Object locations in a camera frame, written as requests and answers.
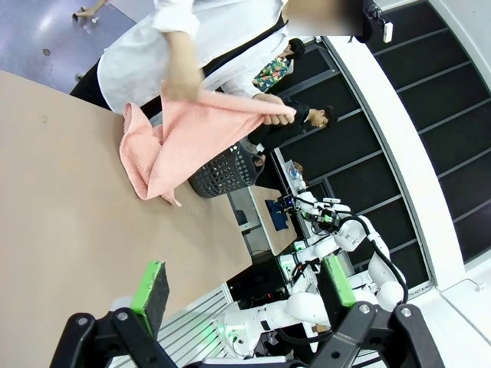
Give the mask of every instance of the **screw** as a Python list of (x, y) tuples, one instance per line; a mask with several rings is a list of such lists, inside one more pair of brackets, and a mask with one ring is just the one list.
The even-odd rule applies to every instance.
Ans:
[(359, 310), (360, 310), (360, 312), (361, 312), (361, 313), (363, 313), (363, 314), (368, 314), (368, 313), (370, 313), (370, 307), (369, 307), (369, 306), (367, 306), (366, 304), (362, 304), (362, 305), (361, 305), (361, 306), (360, 306), (358, 309), (359, 309)]
[(118, 320), (127, 320), (128, 319), (128, 314), (126, 312), (121, 312), (117, 315)]
[(402, 308), (400, 312), (405, 317), (409, 317), (412, 314), (409, 308)]
[(77, 323), (79, 326), (84, 326), (89, 320), (85, 317), (81, 317), (78, 319)]

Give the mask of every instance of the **person in floral shirt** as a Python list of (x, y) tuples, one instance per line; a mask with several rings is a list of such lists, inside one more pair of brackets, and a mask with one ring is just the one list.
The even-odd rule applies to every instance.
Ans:
[(285, 51), (275, 57), (271, 63), (261, 70), (261, 73), (255, 76), (252, 84), (261, 92), (266, 92), (285, 75), (293, 73), (293, 61), (301, 58), (304, 53), (304, 43), (298, 38), (293, 38), (288, 43)]

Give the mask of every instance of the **wooden desk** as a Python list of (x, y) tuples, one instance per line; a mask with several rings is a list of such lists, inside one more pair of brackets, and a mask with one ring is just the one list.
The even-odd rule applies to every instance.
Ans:
[(259, 220), (261, 221), (266, 237), (269, 240), (271, 251), (274, 255), (279, 255), (297, 238), (297, 233), (293, 227), (290, 215), (287, 214), (288, 221), (286, 222), (286, 225), (288, 228), (278, 232), (273, 225), (271, 215), (269, 214), (268, 207), (266, 206), (266, 200), (276, 200), (282, 194), (276, 189), (268, 189), (261, 186), (251, 186), (249, 187), (249, 190), (258, 212)]
[(121, 116), (1, 71), (0, 86), (2, 366), (49, 366), (67, 318), (104, 316), (150, 260), (166, 262), (166, 316), (250, 266), (226, 195), (137, 198)]

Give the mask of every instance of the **black hair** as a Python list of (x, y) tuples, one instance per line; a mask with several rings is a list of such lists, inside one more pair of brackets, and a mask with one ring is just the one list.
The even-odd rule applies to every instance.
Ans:
[(290, 50), (293, 51), (292, 55), (288, 55), (287, 59), (297, 60), (303, 56), (305, 53), (305, 44), (299, 38), (293, 38), (288, 43), (290, 45)]
[(333, 106), (331, 106), (331, 105), (326, 105), (326, 106), (324, 106), (323, 110), (325, 112), (324, 116), (329, 119), (328, 127), (331, 124), (336, 124), (336, 122), (338, 121), (338, 113), (336, 112), (336, 109), (333, 108)]

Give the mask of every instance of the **plastic basket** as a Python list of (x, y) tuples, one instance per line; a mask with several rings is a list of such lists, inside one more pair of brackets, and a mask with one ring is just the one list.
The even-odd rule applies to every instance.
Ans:
[(198, 195), (212, 198), (253, 186), (263, 169), (260, 156), (236, 143), (203, 165), (189, 178), (189, 183)]

